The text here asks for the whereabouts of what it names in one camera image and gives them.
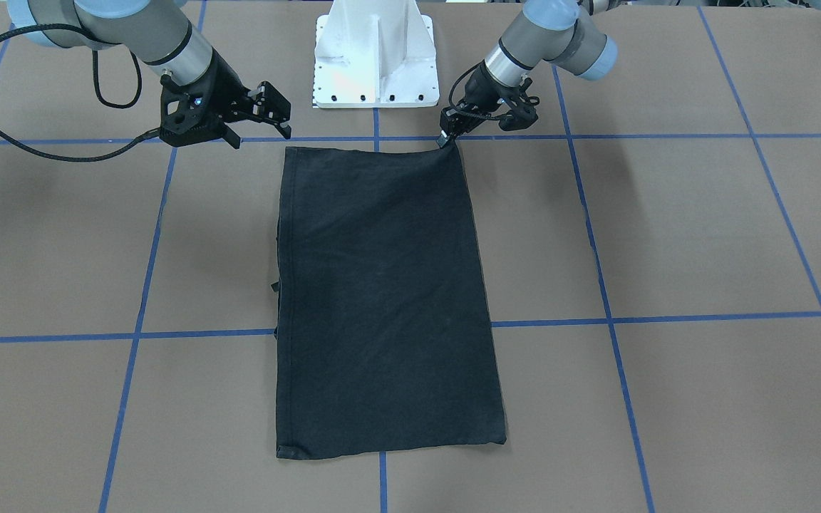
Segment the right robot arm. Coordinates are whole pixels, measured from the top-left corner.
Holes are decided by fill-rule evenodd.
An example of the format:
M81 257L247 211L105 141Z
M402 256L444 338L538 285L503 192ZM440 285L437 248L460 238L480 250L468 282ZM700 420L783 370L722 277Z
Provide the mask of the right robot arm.
M241 143L232 123L265 123L290 138L290 102L269 82L248 88L182 12L180 1L10 1L15 27L42 46L124 46L160 77L159 138L170 146Z

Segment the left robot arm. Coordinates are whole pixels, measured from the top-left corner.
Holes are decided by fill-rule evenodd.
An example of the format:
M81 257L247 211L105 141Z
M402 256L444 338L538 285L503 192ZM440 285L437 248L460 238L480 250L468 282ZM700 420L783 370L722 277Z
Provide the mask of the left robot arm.
M458 78L465 84L460 100L448 94L437 146L455 143L485 121L504 131L533 126L539 98L528 90L530 74L541 62L585 81L609 75L618 45L592 19L617 6L616 1L525 2L486 57Z

